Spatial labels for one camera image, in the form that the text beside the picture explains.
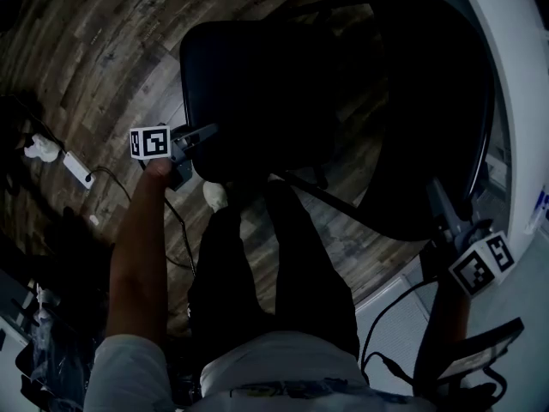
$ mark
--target chair seat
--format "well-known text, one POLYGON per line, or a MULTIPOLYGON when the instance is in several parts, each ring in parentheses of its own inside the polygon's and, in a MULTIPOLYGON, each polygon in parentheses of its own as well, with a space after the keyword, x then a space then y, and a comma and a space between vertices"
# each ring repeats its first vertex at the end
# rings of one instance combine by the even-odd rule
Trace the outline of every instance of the chair seat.
POLYGON ((193 27, 180 49, 188 124, 219 125, 196 147, 196 172, 227 182, 328 161, 336 124, 329 96, 333 45, 330 32, 307 25, 193 27))

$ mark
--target wooden floor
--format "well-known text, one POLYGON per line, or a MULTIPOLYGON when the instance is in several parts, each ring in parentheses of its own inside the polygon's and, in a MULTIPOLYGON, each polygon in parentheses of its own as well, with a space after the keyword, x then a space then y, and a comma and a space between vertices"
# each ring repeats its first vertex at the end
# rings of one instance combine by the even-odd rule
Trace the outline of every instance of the wooden floor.
MULTIPOLYGON (((130 127, 184 122, 178 47, 197 23, 259 20, 280 6, 317 0, 23 0, 15 27, 0 39, 0 93, 31 91, 44 107, 43 119, 66 149, 88 167, 104 165, 133 191, 141 168, 130 158, 130 127)), ((387 78, 383 46, 368 8, 335 11, 328 20, 341 43, 334 99, 342 123, 333 161, 326 166, 329 191, 358 204, 377 162, 383 137, 387 78)), ((70 206, 86 219, 95 215, 97 237, 114 240, 128 206, 107 176, 87 191, 61 161, 28 163, 50 205, 70 206)), ((195 177, 167 196, 185 219, 197 258, 211 210, 195 177)), ((334 209, 299 193, 310 211, 334 266, 355 302, 387 281, 421 243, 386 239, 334 209)), ((44 218, 25 192, 6 195, 4 230, 27 252, 40 252, 44 218)), ((273 311, 277 243, 261 199, 243 213, 244 246, 261 305, 273 311)), ((168 254, 185 262, 179 226, 166 210, 168 254)), ((185 334, 186 292, 191 273, 168 264, 169 331, 185 334)))

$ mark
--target shirt sleeve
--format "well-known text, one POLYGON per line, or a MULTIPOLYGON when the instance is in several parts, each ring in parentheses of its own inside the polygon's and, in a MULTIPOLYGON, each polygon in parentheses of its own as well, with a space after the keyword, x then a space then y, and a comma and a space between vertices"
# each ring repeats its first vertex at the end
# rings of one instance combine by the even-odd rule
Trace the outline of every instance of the shirt sleeve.
POLYGON ((107 337, 95 353, 84 412, 173 412, 166 357, 131 335, 107 337))

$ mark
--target white plug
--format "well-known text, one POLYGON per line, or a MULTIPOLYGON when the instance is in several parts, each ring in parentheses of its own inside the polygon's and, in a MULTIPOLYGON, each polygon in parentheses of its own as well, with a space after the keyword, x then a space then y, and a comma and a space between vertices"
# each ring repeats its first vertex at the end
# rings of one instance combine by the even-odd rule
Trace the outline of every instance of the white plug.
POLYGON ((82 183, 84 186, 86 186, 88 189, 92 187, 95 181, 95 176, 91 175, 91 179, 89 181, 86 181, 86 177, 89 175, 90 171, 86 168, 86 165, 84 165, 78 157, 74 155, 72 151, 69 151, 65 158, 63 159, 63 164, 73 173, 73 175, 80 180, 80 183, 82 183))

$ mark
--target black chair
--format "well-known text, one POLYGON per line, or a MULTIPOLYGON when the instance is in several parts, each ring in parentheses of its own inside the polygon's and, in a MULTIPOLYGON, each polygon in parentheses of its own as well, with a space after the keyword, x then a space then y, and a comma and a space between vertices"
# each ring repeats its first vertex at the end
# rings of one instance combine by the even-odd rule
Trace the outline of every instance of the black chair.
POLYGON ((492 125, 492 71, 477 32, 445 1, 325 0, 263 21, 204 23, 184 37, 180 57, 190 127, 219 125, 194 154, 204 179, 278 173, 379 233, 410 241, 436 230, 427 185, 438 179, 458 216, 470 218, 492 125), (287 170, 318 167, 332 154, 335 38, 322 20, 365 3, 388 63, 389 124, 357 208, 287 170), (315 13, 312 25, 291 22, 315 13))

